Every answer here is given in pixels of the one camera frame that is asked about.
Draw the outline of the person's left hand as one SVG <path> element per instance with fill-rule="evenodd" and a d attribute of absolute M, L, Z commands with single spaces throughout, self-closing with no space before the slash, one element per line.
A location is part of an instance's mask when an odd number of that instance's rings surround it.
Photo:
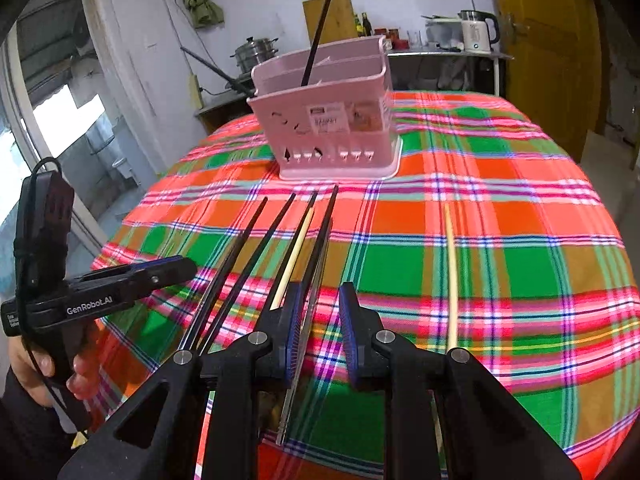
<path fill-rule="evenodd" d="M 88 400 L 96 394 L 99 387 L 99 359 L 96 354 L 96 342 L 100 336 L 99 326 L 91 322 L 85 329 L 85 341 L 73 360 L 73 375 L 68 378 L 66 388 L 78 400 Z M 53 401 L 43 379 L 21 337 L 8 339 L 10 367 L 17 381 L 37 404 L 50 408 Z M 39 347 L 32 347 L 32 356 L 44 377 L 55 374 L 55 365 L 51 357 Z"/>

